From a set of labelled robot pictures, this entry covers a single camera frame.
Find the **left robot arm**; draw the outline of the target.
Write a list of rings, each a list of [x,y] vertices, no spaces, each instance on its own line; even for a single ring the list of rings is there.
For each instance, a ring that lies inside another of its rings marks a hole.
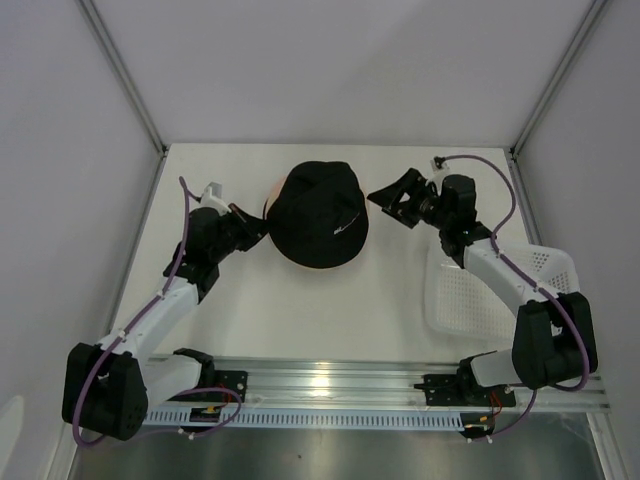
[[[62,418],[78,446],[92,447],[107,437],[131,439],[150,409],[176,397],[201,401],[216,395],[242,402],[240,393],[217,381],[209,354],[181,348],[156,366],[148,360],[209,294],[221,262],[249,251],[266,233],[264,220],[235,204],[186,209],[182,238],[159,289],[123,327],[94,344],[77,344],[67,357]],[[86,430],[97,440],[84,439]]]

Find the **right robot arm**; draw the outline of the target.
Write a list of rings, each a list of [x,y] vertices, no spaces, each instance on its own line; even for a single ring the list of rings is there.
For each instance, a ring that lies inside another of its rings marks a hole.
[[[409,228],[420,222],[435,228],[443,253],[482,281],[515,317],[510,349],[460,361],[455,381],[460,399],[477,404],[492,388],[506,385],[566,392],[586,386],[598,366],[589,301],[527,274],[508,257],[477,218],[472,178],[449,174],[435,185],[411,168],[367,198]]]

